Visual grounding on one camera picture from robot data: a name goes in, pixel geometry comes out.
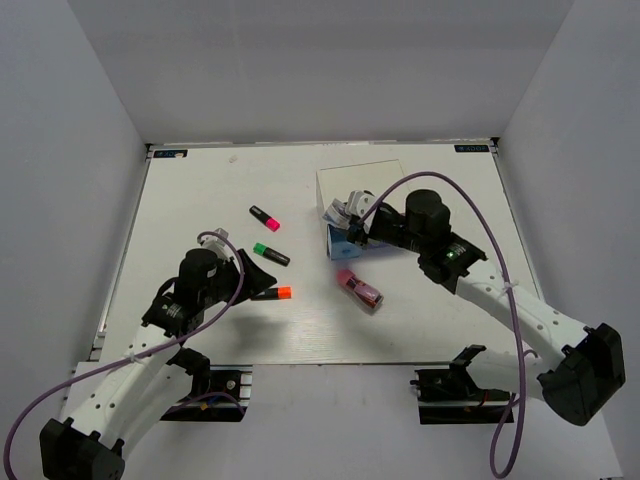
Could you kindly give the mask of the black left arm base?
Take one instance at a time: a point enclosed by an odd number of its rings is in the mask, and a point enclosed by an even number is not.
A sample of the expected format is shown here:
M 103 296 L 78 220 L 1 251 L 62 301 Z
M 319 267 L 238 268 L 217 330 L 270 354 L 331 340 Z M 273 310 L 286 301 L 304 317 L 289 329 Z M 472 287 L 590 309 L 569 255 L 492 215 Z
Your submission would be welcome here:
M 239 423 L 248 410 L 252 366 L 212 366 L 197 389 L 162 417 L 164 422 Z

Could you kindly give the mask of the green highlighter marker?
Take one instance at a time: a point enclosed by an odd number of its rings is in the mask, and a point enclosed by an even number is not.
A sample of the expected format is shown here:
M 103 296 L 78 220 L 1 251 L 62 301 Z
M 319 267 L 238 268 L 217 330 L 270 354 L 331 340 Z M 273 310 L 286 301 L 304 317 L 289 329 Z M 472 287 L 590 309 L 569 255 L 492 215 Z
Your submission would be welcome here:
M 290 258 L 288 256 L 262 243 L 255 243 L 253 246 L 253 252 L 258 256 L 261 256 L 283 267 L 287 267 L 290 264 Z

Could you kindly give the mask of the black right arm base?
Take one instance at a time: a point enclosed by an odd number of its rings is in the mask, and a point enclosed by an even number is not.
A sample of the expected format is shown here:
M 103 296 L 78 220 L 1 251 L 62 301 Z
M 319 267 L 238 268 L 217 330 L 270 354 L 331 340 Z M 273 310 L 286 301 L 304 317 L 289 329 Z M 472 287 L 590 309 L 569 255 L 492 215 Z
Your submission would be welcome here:
M 495 425 L 511 396 L 481 389 L 467 374 L 449 368 L 416 370 L 410 385 L 417 394 L 421 425 Z

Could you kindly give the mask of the white pastel drawer box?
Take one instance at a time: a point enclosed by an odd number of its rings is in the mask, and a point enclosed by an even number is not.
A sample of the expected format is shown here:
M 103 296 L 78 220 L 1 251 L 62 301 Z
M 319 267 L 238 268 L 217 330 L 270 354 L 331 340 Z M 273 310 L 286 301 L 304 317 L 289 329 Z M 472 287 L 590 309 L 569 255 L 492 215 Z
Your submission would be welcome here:
M 397 159 L 316 172 L 316 207 L 330 260 L 354 259 L 366 249 L 384 247 L 375 240 L 369 240 L 365 247 L 348 242 L 350 222 L 365 215 L 381 194 L 405 176 Z

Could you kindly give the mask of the pink highlighter marker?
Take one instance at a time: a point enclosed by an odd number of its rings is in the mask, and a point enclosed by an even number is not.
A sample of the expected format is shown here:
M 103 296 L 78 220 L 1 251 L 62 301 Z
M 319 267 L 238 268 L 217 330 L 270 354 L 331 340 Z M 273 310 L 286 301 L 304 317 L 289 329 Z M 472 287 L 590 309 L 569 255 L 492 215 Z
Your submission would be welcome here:
M 258 206 L 252 205 L 249 208 L 249 213 L 270 231 L 276 232 L 279 230 L 280 223 Z

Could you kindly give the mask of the orange highlighter marker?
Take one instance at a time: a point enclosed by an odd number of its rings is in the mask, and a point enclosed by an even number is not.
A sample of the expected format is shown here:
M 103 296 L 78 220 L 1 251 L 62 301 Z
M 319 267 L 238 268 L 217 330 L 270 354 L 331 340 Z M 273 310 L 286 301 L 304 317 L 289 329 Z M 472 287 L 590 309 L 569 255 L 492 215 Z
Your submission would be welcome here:
M 292 289 L 290 286 L 272 287 L 256 294 L 251 298 L 252 301 L 269 301 L 269 300 L 288 300 L 292 298 Z

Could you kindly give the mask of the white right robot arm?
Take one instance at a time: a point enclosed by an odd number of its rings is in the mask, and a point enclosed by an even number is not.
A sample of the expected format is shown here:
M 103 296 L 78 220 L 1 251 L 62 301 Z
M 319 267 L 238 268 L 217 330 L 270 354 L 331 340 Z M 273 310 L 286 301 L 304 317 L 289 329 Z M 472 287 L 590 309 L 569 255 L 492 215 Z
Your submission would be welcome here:
M 606 323 L 588 326 L 505 279 L 486 254 L 453 232 L 449 208 L 433 190 L 409 193 L 403 211 L 367 190 L 350 193 L 349 242 L 378 241 L 411 251 L 433 283 L 488 313 L 521 336 L 538 358 L 517 359 L 532 373 L 526 389 L 563 420 L 586 425 L 626 381 L 622 339 Z

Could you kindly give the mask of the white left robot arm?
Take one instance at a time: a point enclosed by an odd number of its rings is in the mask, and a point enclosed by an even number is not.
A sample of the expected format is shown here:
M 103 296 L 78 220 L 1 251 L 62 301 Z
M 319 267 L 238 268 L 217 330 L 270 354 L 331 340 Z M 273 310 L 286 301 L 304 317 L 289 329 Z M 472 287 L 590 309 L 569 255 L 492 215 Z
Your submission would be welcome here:
M 274 286 L 244 250 L 230 259 L 205 248 L 188 251 L 177 276 L 158 290 L 121 362 L 65 420 L 40 432 L 48 479 L 119 479 L 141 438 L 179 401 L 211 387 L 210 360 L 186 338 L 219 303 L 237 305 Z

